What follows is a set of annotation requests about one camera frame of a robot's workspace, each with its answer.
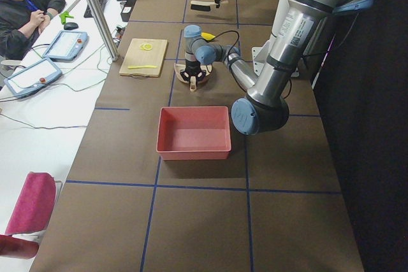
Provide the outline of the beige plastic dustpan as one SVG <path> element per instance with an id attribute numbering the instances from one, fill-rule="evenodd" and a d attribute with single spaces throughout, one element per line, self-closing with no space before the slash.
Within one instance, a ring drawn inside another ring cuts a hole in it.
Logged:
<path id="1" fill-rule="evenodd" d="M 180 70 L 181 65 L 185 65 L 185 64 L 174 64 L 175 75 L 179 81 L 181 81 L 179 77 L 179 70 Z M 192 77 L 190 82 L 181 81 L 182 83 L 186 83 L 189 85 L 189 90 L 191 92 L 194 92 L 195 90 L 197 90 L 199 84 L 207 82 L 208 79 L 210 78 L 210 75 L 212 73 L 212 68 L 213 68 L 212 65 L 201 65 L 201 68 L 207 71 L 207 76 L 205 77 L 203 81 L 197 82 L 195 77 Z"/>

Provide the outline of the beige hand brush black bristles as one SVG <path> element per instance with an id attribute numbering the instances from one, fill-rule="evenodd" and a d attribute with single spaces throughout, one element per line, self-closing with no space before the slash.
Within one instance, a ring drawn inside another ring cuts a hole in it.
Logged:
<path id="1" fill-rule="evenodd" d="M 224 4 L 228 4 L 228 0 L 223 0 L 220 3 L 208 1 L 190 1 L 190 9 L 195 11 L 211 11 L 212 8 L 220 8 Z"/>

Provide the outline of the yellow toy corn cob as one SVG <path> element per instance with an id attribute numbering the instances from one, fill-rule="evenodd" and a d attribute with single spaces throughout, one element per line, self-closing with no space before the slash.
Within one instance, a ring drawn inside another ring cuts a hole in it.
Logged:
<path id="1" fill-rule="evenodd" d="M 201 34 L 201 36 L 203 37 L 203 39 L 205 39 L 206 41 L 212 41 L 213 39 L 215 39 L 215 35 L 207 33 L 207 32 L 203 32 Z"/>

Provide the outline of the red plastic bin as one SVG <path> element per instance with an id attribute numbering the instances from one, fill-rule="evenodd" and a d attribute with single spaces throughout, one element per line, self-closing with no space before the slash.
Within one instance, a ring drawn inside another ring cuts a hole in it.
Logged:
<path id="1" fill-rule="evenodd" d="M 166 161 L 227 159 L 231 152 L 228 108 L 161 108 L 156 151 Z"/>

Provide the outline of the wooden cutting board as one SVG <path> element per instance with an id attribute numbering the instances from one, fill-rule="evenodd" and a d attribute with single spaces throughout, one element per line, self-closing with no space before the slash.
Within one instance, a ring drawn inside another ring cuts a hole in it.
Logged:
<path id="1" fill-rule="evenodd" d="M 151 51 L 142 51 L 139 46 L 142 43 L 153 45 Z M 121 76 L 135 77 L 160 77 L 163 66 L 164 56 L 166 53 L 168 41 L 166 39 L 144 39 L 133 38 L 126 52 L 122 65 L 119 69 Z M 155 69 L 128 69 L 130 65 L 155 65 Z"/>

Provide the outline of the yellow plastic toy knife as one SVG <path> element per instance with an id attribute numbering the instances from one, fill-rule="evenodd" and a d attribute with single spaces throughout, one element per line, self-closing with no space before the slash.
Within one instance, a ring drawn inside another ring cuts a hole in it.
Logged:
<path id="1" fill-rule="evenodd" d="M 155 69 L 157 68 L 157 66 L 144 64 L 144 65 L 130 65 L 127 68 L 128 69 Z"/>

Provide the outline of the far blue teach pendant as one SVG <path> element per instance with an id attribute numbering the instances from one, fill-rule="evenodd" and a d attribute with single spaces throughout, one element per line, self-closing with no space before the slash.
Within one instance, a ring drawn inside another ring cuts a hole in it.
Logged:
<path id="1" fill-rule="evenodd" d="M 71 62 L 82 52 L 88 38 L 86 32 L 61 30 L 49 44 L 43 57 L 58 62 Z"/>

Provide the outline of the blue teach pendant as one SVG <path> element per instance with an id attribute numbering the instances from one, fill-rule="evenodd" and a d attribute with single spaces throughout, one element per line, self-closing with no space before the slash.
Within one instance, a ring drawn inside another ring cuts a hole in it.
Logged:
<path id="1" fill-rule="evenodd" d="M 58 62 L 71 62 L 82 52 L 88 38 L 86 32 L 61 30 L 49 44 L 43 57 Z"/>
<path id="2" fill-rule="evenodd" d="M 54 83 L 62 76 L 62 71 L 48 58 L 15 73 L 5 79 L 5 85 L 18 98 L 31 96 Z"/>

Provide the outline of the black computer mouse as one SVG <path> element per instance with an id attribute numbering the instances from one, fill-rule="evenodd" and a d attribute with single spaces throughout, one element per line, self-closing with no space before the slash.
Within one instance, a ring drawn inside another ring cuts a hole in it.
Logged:
<path id="1" fill-rule="evenodd" d="M 66 22 L 64 24 L 64 30 L 71 31 L 75 29 L 78 29 L 78 24 L 75 22 Z"/>

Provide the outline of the green plastic clamp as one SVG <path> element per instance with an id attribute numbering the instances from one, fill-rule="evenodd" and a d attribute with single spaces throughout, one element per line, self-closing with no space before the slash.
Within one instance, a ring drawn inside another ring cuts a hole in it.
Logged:
<path id="1" fill-rule="evenodd" d="M 61 24 L 62 24 L 62 25 L 65 25 L 65 24 L 66 24 L 67 19 L 69 19 L 69 18 L 74 18 L 74 16 L 71 16 L 71 15 L 69 14 L 69 11 L 64 11 L 64 12 L 60 13 L 60 14 L 59 14 L 59 17 L 60 17 L 60 19 L 61 19 Z"/>

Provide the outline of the near blue teach pendant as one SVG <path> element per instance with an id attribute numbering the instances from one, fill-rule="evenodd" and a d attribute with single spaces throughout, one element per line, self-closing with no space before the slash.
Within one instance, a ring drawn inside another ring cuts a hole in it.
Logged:
<path id="1" fill-rule="evenodd" d="M 15 73 L 5 79 L 5 85 L 18 98 L 31 96 L 54 83 L 62 76 L 62 71 L 48 58 Z"/>

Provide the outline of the seated person in dark jacket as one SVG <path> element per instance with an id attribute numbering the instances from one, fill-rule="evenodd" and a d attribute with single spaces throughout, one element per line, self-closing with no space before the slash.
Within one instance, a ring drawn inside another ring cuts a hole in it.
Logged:
<path id="1" fill-rule="evenodd" d="M 1 57 L 22 60 L 65 0 L 1 0 Z"/>

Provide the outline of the pink cushioned chair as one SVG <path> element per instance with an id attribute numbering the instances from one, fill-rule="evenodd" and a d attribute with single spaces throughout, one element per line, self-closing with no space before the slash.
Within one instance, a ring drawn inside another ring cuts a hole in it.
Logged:
<path id="1" fill-rule="evenodd" d="M 31 259 L 39 249 L 57 201 L 57 182 L 48 173 L 30 172 L 25 179 L 5 233 L 1 256 Z"/>

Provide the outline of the aluminium frame post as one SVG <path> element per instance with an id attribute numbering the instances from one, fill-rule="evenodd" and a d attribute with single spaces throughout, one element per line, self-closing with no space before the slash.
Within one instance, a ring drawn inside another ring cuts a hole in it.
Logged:
<path id="1" fill-rule="evenodd" d="M 97 0 L 87 0 L 87 4 L 91 7 L 92 16 L 96 22 L 96 26 L 102 37 L 103 43 L 110 54 L 112 62 L 117 61 L 119 59 L 119 53 L 100 5 L 97 3 Z"/>

